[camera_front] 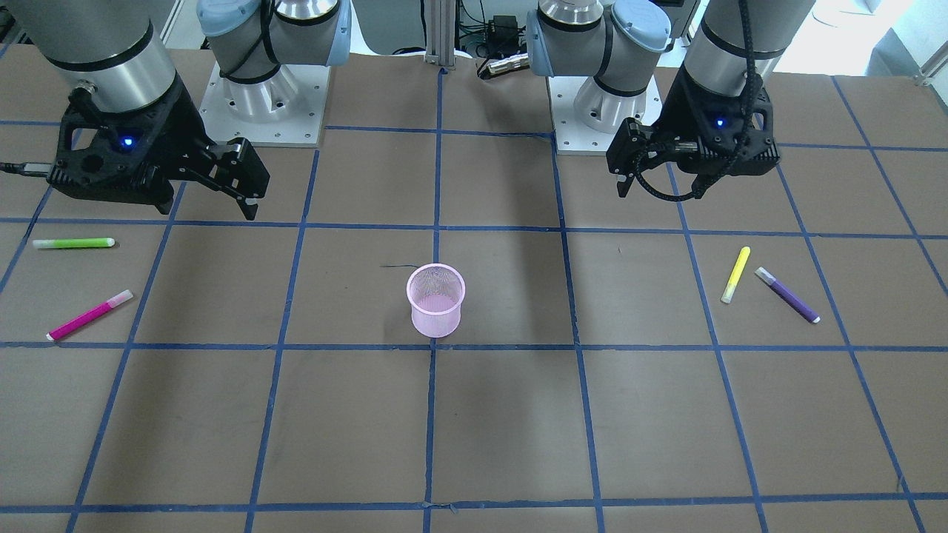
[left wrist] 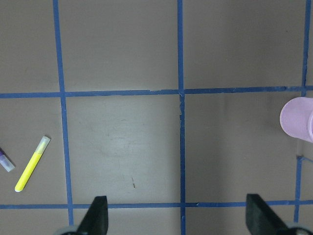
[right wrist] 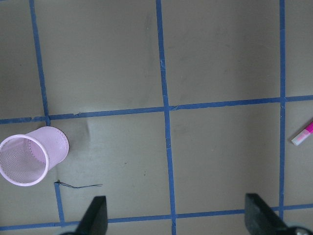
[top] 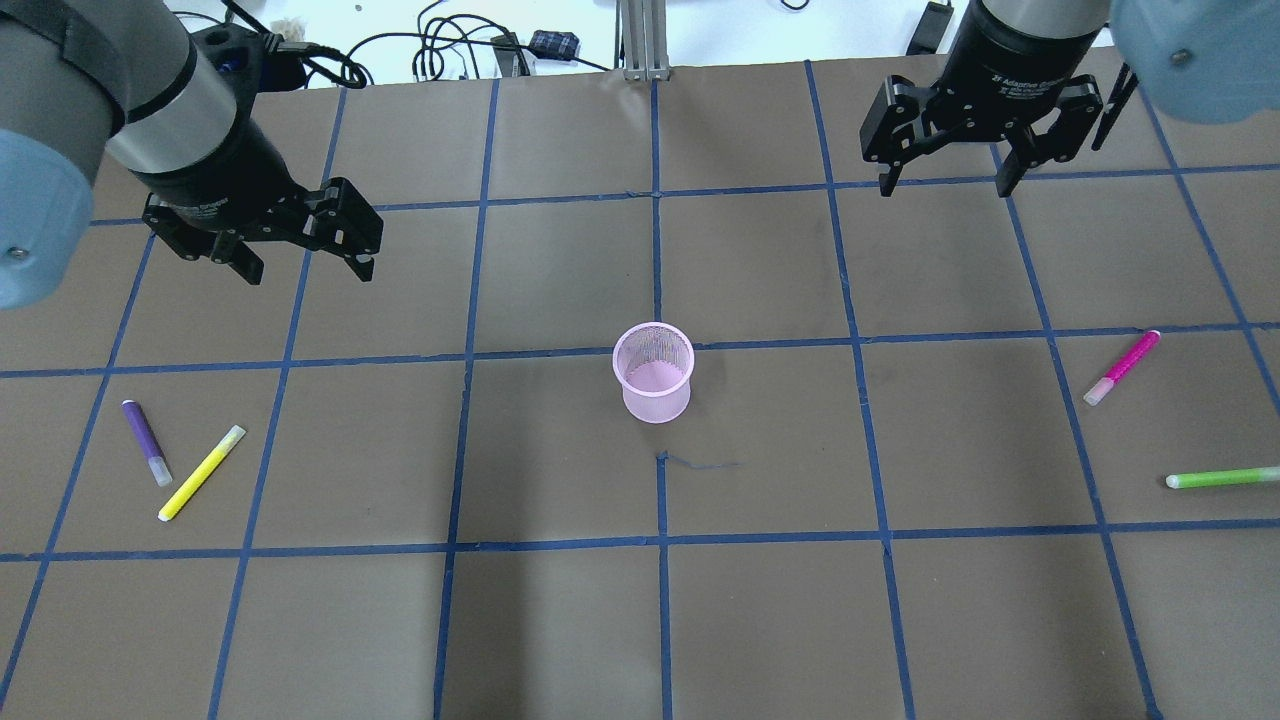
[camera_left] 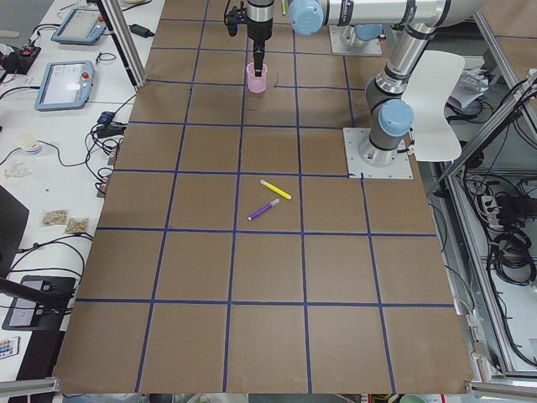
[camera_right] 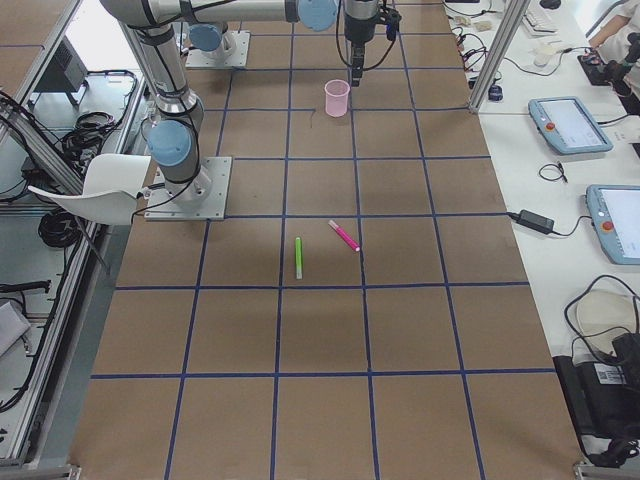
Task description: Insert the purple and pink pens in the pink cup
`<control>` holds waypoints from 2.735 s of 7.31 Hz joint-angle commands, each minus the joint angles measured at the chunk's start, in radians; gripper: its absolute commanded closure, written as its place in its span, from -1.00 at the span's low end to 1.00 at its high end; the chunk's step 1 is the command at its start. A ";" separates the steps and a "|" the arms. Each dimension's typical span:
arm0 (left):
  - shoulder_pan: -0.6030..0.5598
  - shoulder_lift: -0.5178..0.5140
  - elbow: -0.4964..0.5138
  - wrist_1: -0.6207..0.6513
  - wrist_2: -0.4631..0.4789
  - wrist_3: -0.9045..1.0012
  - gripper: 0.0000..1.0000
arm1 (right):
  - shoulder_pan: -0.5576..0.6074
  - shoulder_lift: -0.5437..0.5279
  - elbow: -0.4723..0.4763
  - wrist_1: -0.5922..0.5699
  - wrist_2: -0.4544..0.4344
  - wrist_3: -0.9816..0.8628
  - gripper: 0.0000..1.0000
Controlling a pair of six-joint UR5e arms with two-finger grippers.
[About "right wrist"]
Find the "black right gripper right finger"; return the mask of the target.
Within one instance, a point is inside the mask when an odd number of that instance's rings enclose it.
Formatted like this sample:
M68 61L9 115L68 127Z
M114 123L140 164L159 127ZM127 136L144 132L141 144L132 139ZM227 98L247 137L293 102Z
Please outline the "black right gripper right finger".
M245 227L251 235L311 235L301 226L288 226L256 193L245 195Z

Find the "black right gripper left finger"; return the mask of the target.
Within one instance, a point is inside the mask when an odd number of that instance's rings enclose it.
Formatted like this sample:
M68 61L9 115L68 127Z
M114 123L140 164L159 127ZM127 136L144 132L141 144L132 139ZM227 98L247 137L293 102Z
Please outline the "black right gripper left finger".
M106 196L96 196L73 232L67 235L105 235L108 230Z

